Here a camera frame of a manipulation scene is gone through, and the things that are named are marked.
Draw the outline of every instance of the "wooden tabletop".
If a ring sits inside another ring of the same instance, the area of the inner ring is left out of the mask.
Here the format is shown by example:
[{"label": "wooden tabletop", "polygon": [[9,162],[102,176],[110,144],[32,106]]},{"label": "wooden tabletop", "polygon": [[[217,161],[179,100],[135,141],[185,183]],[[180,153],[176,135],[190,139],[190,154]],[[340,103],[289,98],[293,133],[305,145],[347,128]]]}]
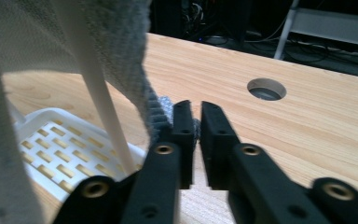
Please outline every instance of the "wooden tabletop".
[{"label": "wooden tabletop", "polygon": [[[242,142],[263,147],[297,183],[332,176],[358,188],[358,77],[271,60],[159,35],[149,35],[145,69],[158,95],[223,107]],[[286,88],[279,101],[264,101],[247,90],[255,78]],[[60,107],[102,127],[82,77],[48,71],[4,76],[7,96],[23,114]],[[127,140],[146,148],[148,137],[134,106],[109,88]],[[223,191],[206,187],[196,151],[195,185],[183,190],[182,223],[232,223]],[[47,220],[60,203],[34,184]]]}]

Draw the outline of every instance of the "black cable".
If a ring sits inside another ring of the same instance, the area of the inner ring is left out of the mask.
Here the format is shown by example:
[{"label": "black cable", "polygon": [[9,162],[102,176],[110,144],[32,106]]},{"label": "black cable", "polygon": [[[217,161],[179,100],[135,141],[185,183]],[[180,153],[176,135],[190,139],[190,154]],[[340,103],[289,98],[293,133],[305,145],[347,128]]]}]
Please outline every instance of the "black cable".
[{"label": "black cable", "polygon": [[273,51],[276,51],[276,48],[278,46],[278,43],[276,45],[271,45],[272,47],[275,47],[275,49],[261,49],[260,47],[258,47],[256,45],[256,43],[248,43],[250,46],[252,46],[254,49],[258,49],[258,50],[261,50],[261,51],[265,51],[265,52],[273,52]]},{"label": "black cable", "polygon": [[[356,61],[353,61],[353,60],[349,60],[349,59],[346,59],[346,58],[342,58],[340,56],[338,56],[338,54],[341,54],[341,55],[347,55],[346,53],[344,53],[342,49],[339,49],[339,50],[331,50],[329,49],[326,45],[317,45],[317,44],[300,44],[298,43],[297,41],[295,40],[290,40],[291,44],[293,44],[294,46],[299,46],[299,48],[307,53],[307,54],[320,54],[320,55],[323,55],[323,57],[325,56],[325,54],[328,52],[328,58],[331,59],[331,60],[334,60],[334,61],[337,61],[337,62],[341,62],[341,63],[346,63],[346,64],[355,64],[355,65],[358,65],[358,62]],[[296,59],[294,58],[292,55],[288,54],[289,57],[291,57],[292,59],[294,60],[297,60],[299,62],[301,62],[301,60],[299,59]]]}]

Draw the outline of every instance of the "white rod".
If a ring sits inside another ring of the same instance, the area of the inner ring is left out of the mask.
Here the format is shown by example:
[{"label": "white rod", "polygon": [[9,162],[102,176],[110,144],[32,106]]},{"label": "white rod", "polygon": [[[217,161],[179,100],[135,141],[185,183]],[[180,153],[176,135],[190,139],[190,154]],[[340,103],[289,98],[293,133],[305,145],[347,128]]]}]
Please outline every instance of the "white rod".
[{"label": "white rod", "polygon": [[10,116],[13,119],[15,119],[20,124],[25,123],[26,120],[25,120],[25,117],[23,116],[23,114],[8,99],[7,99],[7,108],[8,108],[8,111],[10,112]]},{"label": "white rod", "polygon": [[294,0],[292,5],[290,6],[289,12],[287,13],[286,22],[283,26],[282,34],[279,39],[277,50],[275,51],[274,59],[280,60],[282,57],[283,49],[286,45],[287,36],[289,36],[293,22],[295,21],[298,2],[299,0]]},{"label": "white rod", "polygon": [[51,0],[80,73],[86,82],[92,101],[97,107],[103,126],[117,152],[126,175],[136,171],[127,141],[103,78],[89,30],[77,0]]}]

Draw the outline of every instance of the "white pole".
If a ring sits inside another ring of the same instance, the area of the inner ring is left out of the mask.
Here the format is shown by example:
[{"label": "white pole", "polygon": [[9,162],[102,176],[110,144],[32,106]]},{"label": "white pole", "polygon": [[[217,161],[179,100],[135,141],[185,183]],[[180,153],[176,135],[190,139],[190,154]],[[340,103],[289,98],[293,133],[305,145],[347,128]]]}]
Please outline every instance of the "white pole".
[{"label": "white pole", "polygon": [[126,175],[136,171],[127,141],[103,78],[89,30],[77,0],[51,0],[58,21],[69,43],[80,73],[97,107],[103,126],[117,152]]}]

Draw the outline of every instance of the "white plastic tray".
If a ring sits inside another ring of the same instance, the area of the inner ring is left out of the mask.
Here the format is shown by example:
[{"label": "white plastic tray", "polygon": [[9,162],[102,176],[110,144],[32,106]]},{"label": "white plastic tray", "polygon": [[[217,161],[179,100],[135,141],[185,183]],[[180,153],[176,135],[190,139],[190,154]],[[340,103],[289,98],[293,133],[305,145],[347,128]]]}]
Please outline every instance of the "white plastic tray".
[{"label": "white plastic tray", "polygon": [[[61,202],[89,176],[126,177],[106,132],[65,110],[37,110],[14,128],[29,176]],[[145,152],[129,147],[140,169]]]}]

